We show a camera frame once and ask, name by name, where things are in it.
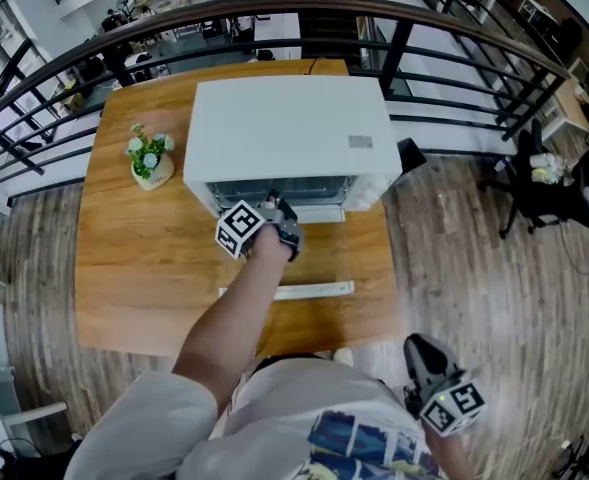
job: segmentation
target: potted plant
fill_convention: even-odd
[[[131,130],[136,137],[130,139],[125,154],[132,160],[132,176],[143,190],[154,190],[174,174],[174,163],[167,154],[174,149],[174,141],[164,133],[150,139],[141,124],[135,124]]]

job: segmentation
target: flower pot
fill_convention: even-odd
[[[132,176],[143,190],[154,190],[172,177],[172,174],[174,174],[174,162],[167,153],[163,153],[158,165],[148,179],[143,179],[136,174],[133,165],[130,166],[130,169],[132,170]]]

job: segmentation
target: cable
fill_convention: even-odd
[[[312,65],[310,66],[310,69],[308,69],[308,70],[307,70],[307,73],[305,73],[305,74],[306,74],[306,75],[311,75],[311,74],[312,74],[312,70],[314,69],[314,66],[316,66],[316,62],[317,62],[319,59],[322,59],[322,58],[323,58],[323,57],[316,57],[316,58],[314,59],[314,62],[312,62]]]
[[[23,437],[8,437],[7,439],[3,439],[0,442],[0,450],[2,450],[1,446],[3,445],[3,443],[5,443],[7,441],[25,441],[26,443],[32,445],[41,457],[45,457],[45,455],[43,455],[43,452],[41,450],[39,450],[32,441],[30,441],[29,439],[25,439]]]
[[[583,272],[580,268],[578,268],[576,266],[576,264],[572,260],[572,256],[570,255],[570,251],[567,248],[567,243],[565,242],[565,233],[563,233],[563,224],[559,224],[559,228],[561,230],[561,241],[563,242],[563,248],[565,249],[565,254],[567,254],[567,259],[569,260],[570,265],[577,273],[581,274],[582,276],[589,276],[589,272]]]

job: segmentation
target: office chair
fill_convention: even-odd
[[[101,22],[101,27],[105,32],[109,32],[110,30],[115,30],[118,28],[118,23],[112,16],[108,16]]]
[[[506,167],[509,183],[481,181],[479,190],[487,187],[511,194],[512,208],[505,228],[499,236],[505,239],[510,232],[516,214],[520,212],[529,222],[528,232],[536,228],[574,220],[589,228],[589,151],[572,171],[574,183],[565,186],[563,182],[552,185],[532,181],[530,157],[548,152],[542,145],[541,123],[535,119],[532,131],[521,131],[518,152]]]
[[[567,62],[583,40],[583,29],[572,18],[567,18],[548,30],[543,37],[558,58]]]

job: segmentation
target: shoe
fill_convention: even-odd
[[[354,367],[354,354],[352,354],[352,350],[349,348],[339,348],[332,354],[332,361]]]

